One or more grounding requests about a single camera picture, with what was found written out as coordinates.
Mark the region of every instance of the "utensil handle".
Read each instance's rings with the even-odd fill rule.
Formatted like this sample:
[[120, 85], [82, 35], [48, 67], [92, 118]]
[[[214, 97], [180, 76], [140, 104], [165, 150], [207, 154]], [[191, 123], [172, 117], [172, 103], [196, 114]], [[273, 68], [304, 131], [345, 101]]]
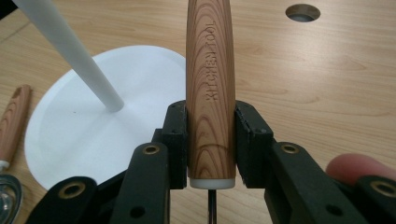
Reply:
[[20, 140], [29, 108], [30, 86], [18, 87], [0, 121], [0, 170], [8, 168]]
[[189, 1], [186, 59], [191, 186], [232, 188], [235, 86], [228, 0]]

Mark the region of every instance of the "brown wooden handle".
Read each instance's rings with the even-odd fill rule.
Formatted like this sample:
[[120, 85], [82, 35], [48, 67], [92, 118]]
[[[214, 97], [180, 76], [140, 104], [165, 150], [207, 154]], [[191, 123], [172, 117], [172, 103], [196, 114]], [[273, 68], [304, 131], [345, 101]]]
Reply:
[[0, 161], [11, 162], [29, 107], [30, 86], [18, 87], [0, 121]]
[[229, 0], [190, 0], [187, 22], [189, 177], [235, 177], [235, 86]]

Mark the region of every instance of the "wooden table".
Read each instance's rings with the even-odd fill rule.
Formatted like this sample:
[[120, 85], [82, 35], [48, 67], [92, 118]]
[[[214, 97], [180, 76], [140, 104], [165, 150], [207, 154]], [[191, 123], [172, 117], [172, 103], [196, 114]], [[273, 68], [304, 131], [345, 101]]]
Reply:
[[[396, 168], [396, 4], [390, 0], [304, 1], [317, 21], [285, 15], [295, 1], [232, 0], [236, 98], [253, 104], [278, 141], [304, 146], [325, 168], [359, 152]], [[185, 55], [187, 1], [55, 0], [91, 55], [155, 45]], [[0, 111], [21, 84], [29, 111], [70, 67], [26, 17], [0, 21]], [[46, 191], [29, 172], [23, 139], [8, 173], [23, 184], [22, 223]], [[262, 189], [218, 193], [219, 223], [271, 223]], [[206, 192], [172, 191], [172, 223], [206, 223]]]

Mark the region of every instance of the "table surface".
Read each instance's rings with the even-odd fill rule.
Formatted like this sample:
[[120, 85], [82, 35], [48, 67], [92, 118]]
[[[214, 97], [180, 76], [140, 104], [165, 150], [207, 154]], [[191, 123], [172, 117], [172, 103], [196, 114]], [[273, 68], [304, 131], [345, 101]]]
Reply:
[[[358, 152], [396, 168], [396, 4], [317, 1], [317, 21], [285, 15], [292, 0], [231, 0], [237, 100], [254, 105], [278, 141], [304, 146], [321, 168]], [[91, 55], [154, 45], [185, 56], [187, 1], [55, 0]], [[16, 10], [0, 21], [0, 111], [21, 84], [33, 87], [29, 118], [70, 66]], [[26, 165], [23, 138], [7, 171], [23, 184], [17, 223], [46, 191]], [[262, 189], [218, 192], [219, 223], [271, 223]], [[206, 223], [206, 192], [172, 191], [172, 223]]]

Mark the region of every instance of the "wood grain handle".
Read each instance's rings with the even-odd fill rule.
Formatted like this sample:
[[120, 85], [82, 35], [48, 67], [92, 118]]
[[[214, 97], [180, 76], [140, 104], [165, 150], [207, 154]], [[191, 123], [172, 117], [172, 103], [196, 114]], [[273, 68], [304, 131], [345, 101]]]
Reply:
[[10, 163], [20, 140], [29, 108], [30, 86], [18, 87], [0, 121], [0, 161]]
[[229, 0], [190, 0], [187, 22], [189, 177], [235, 177], [235, 86]]

